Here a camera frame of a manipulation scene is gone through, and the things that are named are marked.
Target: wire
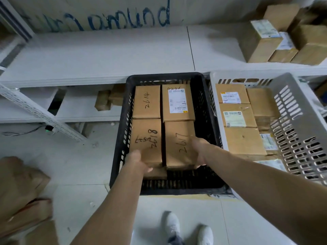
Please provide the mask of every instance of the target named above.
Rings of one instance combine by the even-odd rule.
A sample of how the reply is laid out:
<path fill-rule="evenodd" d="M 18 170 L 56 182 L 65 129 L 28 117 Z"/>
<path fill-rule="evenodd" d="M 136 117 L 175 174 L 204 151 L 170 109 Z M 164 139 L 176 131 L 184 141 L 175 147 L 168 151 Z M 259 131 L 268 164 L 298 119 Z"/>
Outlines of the wire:
<path fill-rule="evenodd" d="M 2 132 L 2 136 L 19 136 L 19 135 L 24 135 L 24 134 L 28 134 L 28 133 L 31 133 L 31 132 L 34 132 L 34 131 L 37 131 L 39 128 L 41 127 L 45 127 L 46 125 L 41 125 L 39 126 L 38 128 L 32 130 L 32 131 L 29 131 L 29 132 L 24 132 L 24 133 L 16 133 L 16 132 Z"/>

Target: foot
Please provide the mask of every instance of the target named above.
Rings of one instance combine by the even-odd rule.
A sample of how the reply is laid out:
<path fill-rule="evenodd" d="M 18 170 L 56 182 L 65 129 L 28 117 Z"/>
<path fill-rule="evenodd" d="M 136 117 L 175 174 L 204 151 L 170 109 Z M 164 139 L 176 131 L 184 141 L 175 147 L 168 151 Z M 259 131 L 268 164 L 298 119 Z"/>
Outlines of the foot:
<path fill-rule="evenodd" d="M 198 245 L 214 245 L 214 235 L 209 226 L 201 226 L 198 234 Z"/>
<path fill-rule="evenodd" d="M 175 235 L 180 235 L 180 222 L 178 217 L 173 212 L 170 212 L 166 219 L 166 232 L 168 237 L 172 237 Z"/>

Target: forearm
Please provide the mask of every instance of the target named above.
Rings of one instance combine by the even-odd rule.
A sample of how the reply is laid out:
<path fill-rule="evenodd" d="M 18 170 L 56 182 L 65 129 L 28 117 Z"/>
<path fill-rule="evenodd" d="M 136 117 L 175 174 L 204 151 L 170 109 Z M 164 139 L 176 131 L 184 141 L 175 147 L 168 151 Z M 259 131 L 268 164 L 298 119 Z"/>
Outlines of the forearm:
<path fill-rule="evenodd" d="M 122 167 L 109 194 L 71 245 L 130 244 L 144 172 L 138 163 Z"/>
<path fill-rule="evenodd" d="M 298 245 L 326 239 L 325 187 L 212 145 L 207 155 L 207 164 L 231 188 Z"/>

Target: white plastic crate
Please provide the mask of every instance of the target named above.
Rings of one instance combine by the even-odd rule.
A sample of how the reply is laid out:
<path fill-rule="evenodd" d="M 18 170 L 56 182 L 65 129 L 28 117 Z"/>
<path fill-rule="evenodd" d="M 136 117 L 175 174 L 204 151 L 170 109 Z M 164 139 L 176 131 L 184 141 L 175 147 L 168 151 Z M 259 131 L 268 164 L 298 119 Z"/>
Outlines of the white plastic crate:
<path fill-rule="evenodd" d="M 327 124 L 308 84 L 290 73 L 278 71 L 216 71 L 210 73 L 210 98 L 217 115 L 221 145 L 228 150 L 215 84 L 268 87 L 275 95 L 281 117 L 271 124 L 287 170 L 327 185 Z"/>

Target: white wall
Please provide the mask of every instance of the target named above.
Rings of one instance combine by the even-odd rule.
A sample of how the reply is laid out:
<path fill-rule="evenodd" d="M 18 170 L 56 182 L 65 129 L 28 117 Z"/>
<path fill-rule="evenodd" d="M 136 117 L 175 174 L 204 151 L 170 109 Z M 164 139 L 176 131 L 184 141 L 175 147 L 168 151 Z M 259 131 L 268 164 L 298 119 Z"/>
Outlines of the white wall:
<path fill-rule="evenodd" d="M 253 11 L 259 1 L 9 0 L 36 32 L 232 22 Z M 306 5 L 311 1 L 297 0 Z"/>

